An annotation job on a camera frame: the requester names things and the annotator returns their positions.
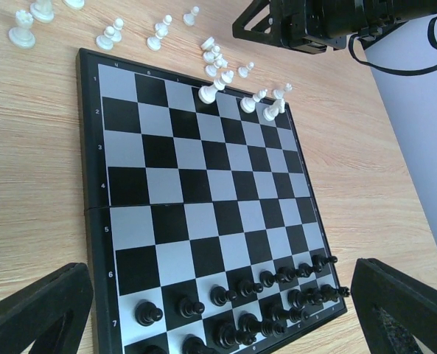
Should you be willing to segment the black bishop chess piece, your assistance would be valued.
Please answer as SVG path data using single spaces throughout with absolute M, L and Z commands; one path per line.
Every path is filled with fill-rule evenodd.
M 218 347 L 230 349 L 234 345 L 250 346 L 256 342 L 256 336 L 236 329 L 233 323 L 221 321 L 215 326 L 213 340 Z

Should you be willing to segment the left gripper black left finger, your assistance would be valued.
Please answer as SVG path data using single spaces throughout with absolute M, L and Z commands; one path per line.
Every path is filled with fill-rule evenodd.
M 85 263 L 68 263 L 0 301 L 0 353 L 76 353 L 93 299 Z

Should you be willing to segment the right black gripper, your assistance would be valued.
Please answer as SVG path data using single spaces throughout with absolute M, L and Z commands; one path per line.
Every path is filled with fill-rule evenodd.
M 392 1 L 252 1 L 232 24 L 234 38 L 307 54 L 346 48 L 361 33 L 375 41 L 408 20 Z

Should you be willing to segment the white rook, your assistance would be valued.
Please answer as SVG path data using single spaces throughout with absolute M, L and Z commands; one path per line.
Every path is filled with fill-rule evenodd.
M 280 100 L 280 99 L 284 99 L 285 94 L 292 90 L 293 90 L 292 84 L 286 83 L 283 88 L 274 89 L 272 95 L 276 100 Z

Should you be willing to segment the black knight chess piece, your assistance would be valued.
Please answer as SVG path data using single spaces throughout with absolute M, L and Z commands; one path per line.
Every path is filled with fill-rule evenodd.
M 197 336 L 188 336 L 183 342 L 182 352 L 184 354 L 213 354 L 217 353 L 213 348 L 207 347 L 203 340 Z

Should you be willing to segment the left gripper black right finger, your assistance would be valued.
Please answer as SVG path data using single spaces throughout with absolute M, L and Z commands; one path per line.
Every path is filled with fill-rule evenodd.
M 375 259 L 357 260 L 354 308 L 371 353 L 437 353 L 437 290 Z

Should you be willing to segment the white chess piece cluster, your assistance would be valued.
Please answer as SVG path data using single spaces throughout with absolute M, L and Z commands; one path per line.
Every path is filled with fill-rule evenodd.
M 252 97 L 243 97 L 240 101 L 240 107 L 245 113 L 252 113 L 256 109 L 256 104 L 266 97 L 268 90 L 266 88 L 259 90 Z

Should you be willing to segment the black queen chess piece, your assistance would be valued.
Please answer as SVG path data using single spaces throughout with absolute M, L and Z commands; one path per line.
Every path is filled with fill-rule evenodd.
M 260 333 L 265 338 L 271 336 L 282 336 L 287 332 L 287 328 L 279 322 L 269 319 L 259 321 L 252 313 L 244 313 L 238 320 L 239 329 L 252 334 Z

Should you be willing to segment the white king chess piece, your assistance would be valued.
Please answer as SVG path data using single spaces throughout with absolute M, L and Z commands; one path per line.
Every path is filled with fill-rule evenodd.
M 228 70 L 213 81 L 209 86 L 201 86 L 198 91 L 199 99 L 205 104 L 211 104 L 216 99 L 218 91 L 222 91 L 234 79 L 234 71 Z

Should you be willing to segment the black king chess piece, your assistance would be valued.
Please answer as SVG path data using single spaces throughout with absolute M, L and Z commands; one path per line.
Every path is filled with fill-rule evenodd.
M 279 303 L 269 304 L 266 307 L 267 315 L 273 321 L 288 320 L 292 323 L 305 322 L 310 318 L 303 308 L 291 308 L 285 310 Z

